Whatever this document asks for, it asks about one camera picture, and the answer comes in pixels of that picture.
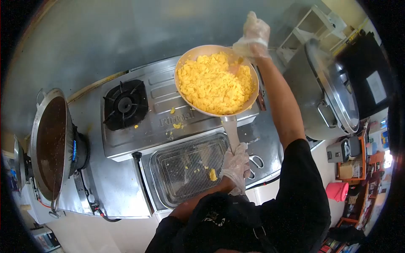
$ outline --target cardboard box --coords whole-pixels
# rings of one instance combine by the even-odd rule
[[[350,179],[360,176],[361,155],[354,160],[344,162],[339,167],[340,179]]]

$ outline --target pot handle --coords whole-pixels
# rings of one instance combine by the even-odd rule
[[[226,134],[228,135],[230,149],[232,154],[235,154],[236,148],[239,146],[239,137],[237,131],[236,116],[230,117],[221,117],[222,126],[225,129]]]
[[[319,114],[321,115],[321,117],[324,119],[324,122],[325,122],[325,124],[328,126],[328,128],[335,128],[335,127],[336,127],[335,125],[333,125],[333,126],[330,126],[330,125],[329,125],[328,121],[326,120],[326,118],[325,118],[324,115],[322,114],[321,109],[319,109],[319,106],[320,106],[320,105],[322,105],[322,106],[328,106],[328,105],[326,104],[325,100],[322,100],[321,102],[319,102],[319,104],[318,104],[318,106],[317,106],[318,112],[319,112]]]
[[[45,96],[47,95],[47,94],[43,91],[42,88],[38,91],[38,94],[36,95],[36,108],[37,108],[37,109],[38,109],[39,104],[40,104],[40,102],[38,101],[38,97],[39,97],[39,94],[41,94],[41,93],[42,93],[42,95],[44,96],[44,98],[45,98]]]

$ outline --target rinnai logo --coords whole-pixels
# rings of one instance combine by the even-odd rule
[[[185,121],[185,120],[188,120],[191,118],[194,118],[194,113],[192,111],[189,113],[175,116],[175,117],[166,117],[166,118],[160,119],[160,126],[164,127],[167,125],[176,124],[178,122],[182,122],[182,121]]]

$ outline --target black shirt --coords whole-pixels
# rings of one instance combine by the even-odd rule
[[[276,199],[254,206],[240,196],[207,195],[187,224],[164,218],[146,252],[177,252],[179,245],[184,252],[264,252],[252,228],[235,218],[234,208],[229,208],[235,205],[252,210],[247,219],[259,218],[278,252],[317,252],[330,225],[328,198],[309,145],[296,140],[284,153]]]

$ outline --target gas stove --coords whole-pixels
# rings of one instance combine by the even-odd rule
[[[101,131],[107,158],[132,159],[134,152],[150,153],[153,147],[222,127],[220,118],[192,110],[178,93],[174,70],[179,58],[134,68],[102,86]],[[237,115],[238,126],[251,123],[259,111],[254,103]],[[175,129],[173,124],[179,122],[184,127]]]

